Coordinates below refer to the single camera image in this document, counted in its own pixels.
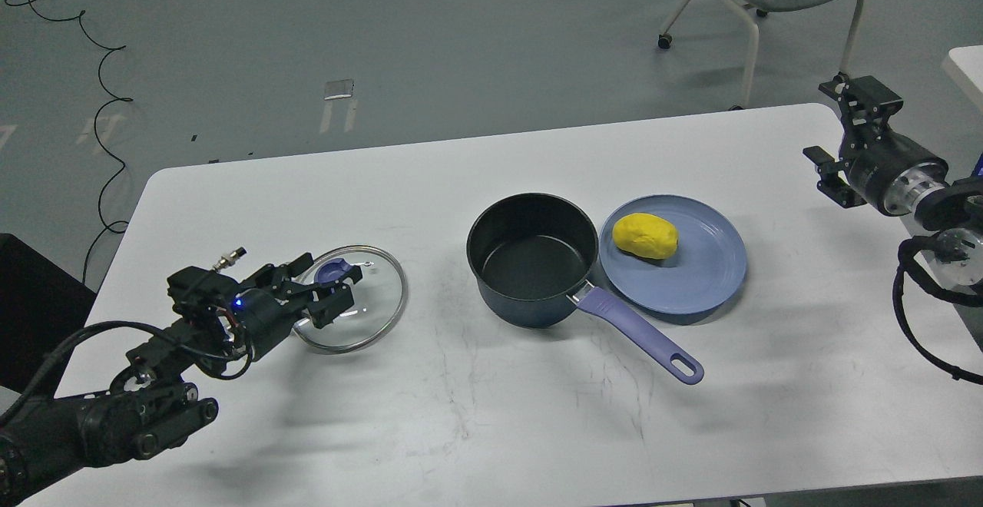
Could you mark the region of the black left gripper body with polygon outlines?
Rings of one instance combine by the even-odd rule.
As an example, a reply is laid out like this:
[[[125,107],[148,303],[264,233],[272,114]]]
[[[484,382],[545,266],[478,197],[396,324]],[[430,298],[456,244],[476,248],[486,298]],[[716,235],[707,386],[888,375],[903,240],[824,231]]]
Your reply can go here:
[[[312,302],[312,286],[294,280],[266,286],[239,283],[230,308],[245,333],[252,361],[261,360],[287,339]]]

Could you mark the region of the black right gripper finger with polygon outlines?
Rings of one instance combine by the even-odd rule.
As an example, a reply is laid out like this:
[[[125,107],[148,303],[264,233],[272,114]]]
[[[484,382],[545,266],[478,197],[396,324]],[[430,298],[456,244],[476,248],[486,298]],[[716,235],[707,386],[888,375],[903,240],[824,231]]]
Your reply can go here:
[[[887,136],[892,133],[889,119],[905,104],[895,91],[873,76],[850,78],[839,74],[819,84],[819,91],[838,105],[846,139]]]
[[[816,184],[818,192],[843,209],[864,205],[865,200],[861,195],[840,177],[840,172],[846,168],[844,160],[836,160],[820,146],[805,147],[802,154],[814,165],[819,177]]]

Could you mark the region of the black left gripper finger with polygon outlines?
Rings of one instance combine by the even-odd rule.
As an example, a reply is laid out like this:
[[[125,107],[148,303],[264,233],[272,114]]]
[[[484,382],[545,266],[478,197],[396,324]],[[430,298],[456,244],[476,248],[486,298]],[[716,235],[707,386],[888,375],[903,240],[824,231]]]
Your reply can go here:
[[[301,277],[313,265],[312,254],[301,254],[284,264],[264,264],[243,280],[244,290],[260,290],[273,297],[287,297]]]
[[[308,291],[300,311],[316,329],[333,323],[345,311],[354,307],[354,284],[361,282],[362,268],[351,263],[316,263],[300,277]]]

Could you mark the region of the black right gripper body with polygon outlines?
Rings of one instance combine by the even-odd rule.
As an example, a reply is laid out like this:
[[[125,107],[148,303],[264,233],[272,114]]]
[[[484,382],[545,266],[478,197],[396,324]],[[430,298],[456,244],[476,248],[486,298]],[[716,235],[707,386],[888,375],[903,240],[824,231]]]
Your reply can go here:
[[[947,163],[892,130],[846,133],[840,160],[849,187],[885,216],[912,214],[930,193],[948,187]]]

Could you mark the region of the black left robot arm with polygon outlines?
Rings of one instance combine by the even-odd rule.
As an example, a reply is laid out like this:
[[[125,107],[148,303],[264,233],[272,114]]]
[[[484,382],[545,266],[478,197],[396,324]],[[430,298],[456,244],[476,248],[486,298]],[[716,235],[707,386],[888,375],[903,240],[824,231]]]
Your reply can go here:
[[[353,307],[358,265],[334,258],[326,268],[309,253],[267,264],[242,282],[223,275],[245,253],[233,251],[210,269],[172,273],[167,293],[177,320],[165,328],[110,320],[74,332],[46,357],[2,415],[2,504],[15,506],[83,468],[150,460],[182,446],[217,419],[216,399],[203,397],[184,374],[238,379],[280,345],[303,320],[317,328]],[[126,354],[127,366],[106,390],[57,398],[38,386],[85,340],[110,330],[150,337]]]

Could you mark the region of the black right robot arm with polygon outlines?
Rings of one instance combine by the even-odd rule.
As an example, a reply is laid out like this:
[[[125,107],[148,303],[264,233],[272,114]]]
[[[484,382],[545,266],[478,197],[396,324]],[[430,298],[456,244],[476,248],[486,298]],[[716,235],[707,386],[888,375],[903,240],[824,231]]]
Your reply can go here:
[[[889,125],[903,101],[874,77],[839,74],[819,90],[838,105],[843,137],[836,156],[819,146],[803,150],[818,174],[818,192],[843,209],[869,205],[886,217],[913,216],[922,234],[896,251],[896,321],[928,363],[952,379],[980,384],[979,373],[942,360],[916,338],[905,313],[905,282],[943,303],[980,307],[981,175],[948,181],[944,158]]]

